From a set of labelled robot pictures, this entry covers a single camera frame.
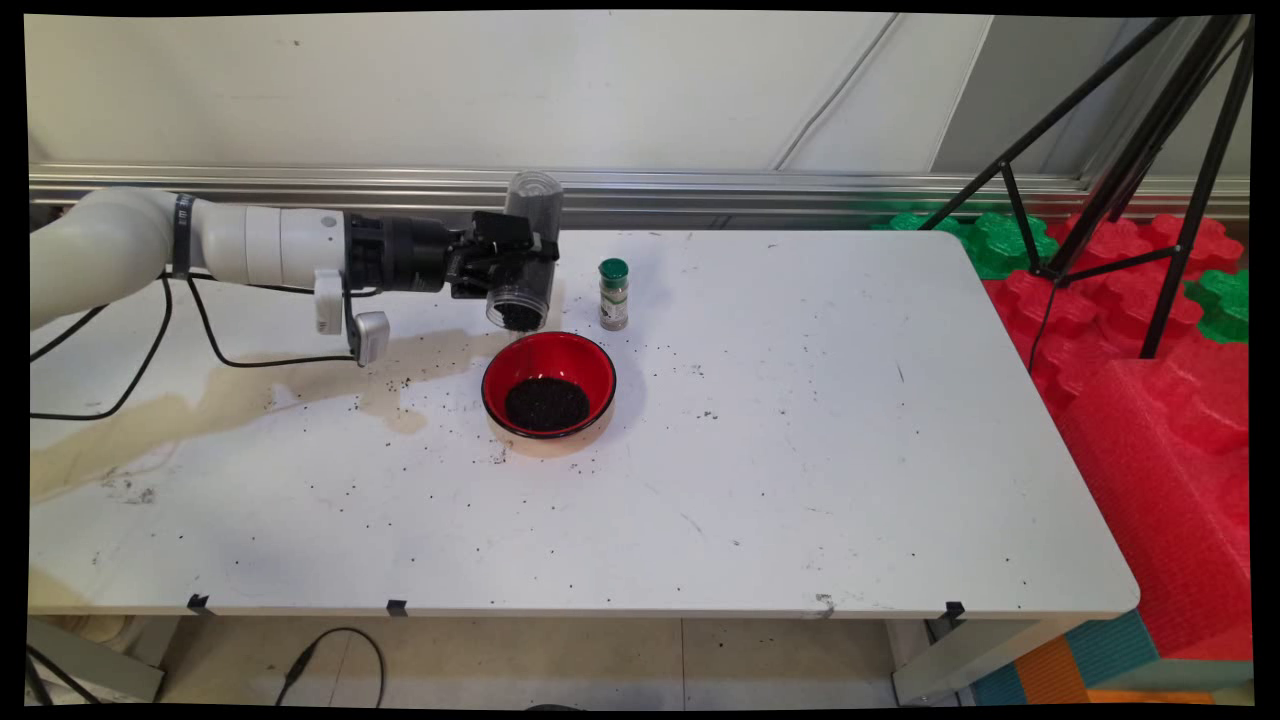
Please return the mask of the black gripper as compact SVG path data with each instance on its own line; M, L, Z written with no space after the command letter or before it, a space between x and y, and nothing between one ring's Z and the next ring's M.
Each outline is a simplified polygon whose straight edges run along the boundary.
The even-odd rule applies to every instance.
M451 270L452 299L485 299L494 287L494 263L556 263L558 243L535 231L526 217L475 211L462 232L439 220L346 214L346 281L352 290L436 293L445 284L452 249L461 266Z

